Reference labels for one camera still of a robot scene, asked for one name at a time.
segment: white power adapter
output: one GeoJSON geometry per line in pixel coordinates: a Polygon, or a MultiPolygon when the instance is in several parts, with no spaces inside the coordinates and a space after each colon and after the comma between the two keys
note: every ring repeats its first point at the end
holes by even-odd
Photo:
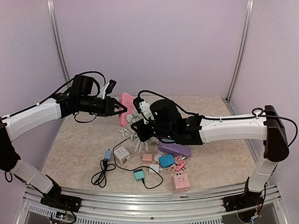
{"type": "Polygon", "coordinates": [[[130,153],[123,146],[114,150],[114,155],[121,165],[127,163],[131,159],[130,153]]]}

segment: purple wall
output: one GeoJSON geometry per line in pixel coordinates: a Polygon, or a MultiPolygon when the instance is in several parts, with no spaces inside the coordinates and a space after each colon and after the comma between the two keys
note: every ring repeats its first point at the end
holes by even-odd
{"type": "MultiPolygon", "coordinates": [[[[0,64],[0,115],[39,102],[64,82],[47,1],[0,1],[0,64]]],[[[45,124],[13,142],[21,158],[40,168],[60,124],[45,124]]],[[[0,171],[0,223],[14,222],[24,191],[24,184],[7,183],[0,171]]]]}
{"type": "MultiPolygon", "coordinates": [[[[299,2],[255,1],[249,39],[241,73],[233,95],[237,113],[255,107],[275,106],[279,115],[299,124],[299,2]]],[[[288,140],[294,127],[284,122],[288,140]]],[[[260,152],[261,144],[254,142],[260,152]]],[[[291,155],[279,164],[274,181],[278,184],[291,223],[298,223],[299,140],[291,155]]]]}
{"type": "Polygon", "coordinates": [[[234,72],[246,0],[55,1],[70,75],[98,70],[114,95],[225,97],[234,72]]]}

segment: robotic arm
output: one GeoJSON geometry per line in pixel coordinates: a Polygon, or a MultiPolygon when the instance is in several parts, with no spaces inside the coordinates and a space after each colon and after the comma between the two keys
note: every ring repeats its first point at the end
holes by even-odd
{"type": "Polygon", "coordinates": [[[172,140],[181,145],[202,145],[217,140],[255,139],[264,144],[264,153],[248,177],[244,193],[224,198],[226,211],[240,210],[261,204],[262,190],[278,162],[289,155],[285,127],[273,106],[256,108],[251,114],[206,117],[184,111],[173,101],[164,98],[151,105],[134,99],[134,105],[143,119],[131,125],[141,141],[156,137],[160,141],[172,140]],[[192,116],[182,118],[177,107],[192,116]]]}
{"type": "Polygon", "coordinates": [[[116,99],[107,96],[116,85],[114,80],[110,80],[101,90],[99,83],[92,77],[76,75],[72,81],[72,86],[64,93],[52,94],[41,103],[0,119],[0,169],[43,193],[42,204],[63,210],[67,204],[67,210],[78,212],[81,199],[62,195],[61,187],[49,176],[23,161],[11,143],[37,126],[77,112],[109,117],[127,111],[116,99]],[[90,96],[93,84],[98,87],[96,96],[90,96]]]}

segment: purple power strip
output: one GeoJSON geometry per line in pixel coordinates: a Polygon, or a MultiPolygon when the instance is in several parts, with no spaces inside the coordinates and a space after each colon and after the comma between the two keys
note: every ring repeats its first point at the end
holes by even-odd
{"type": "Polygon", "coordinates": [[[158,145],[158,149],[161,152],[168,153],[168,154],[171,154],[174,156],[182,155],[182,156],[185,156],[186,158],[191,156],[190,148],[176,144],[176,143],[165,144],[165,143],[160,142],[158,145]]]}

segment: teal power adapter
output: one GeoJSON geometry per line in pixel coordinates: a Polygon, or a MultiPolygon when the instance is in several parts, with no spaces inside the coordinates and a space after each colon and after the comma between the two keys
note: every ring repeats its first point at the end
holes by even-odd
{"type": "Polygon", "coordinates": [[[135,170],[134,177],[136,181],[141,181],[142,179],[145,179],[144,171],[142,169],[135,170]]]}
{"type": "Polygon", "coordinates": [[[174,164],[174,158],[172,155],[165,155],[159,158],[159,162],[161,167],[166,168],[166,167],[170,167],[174,164]]]}

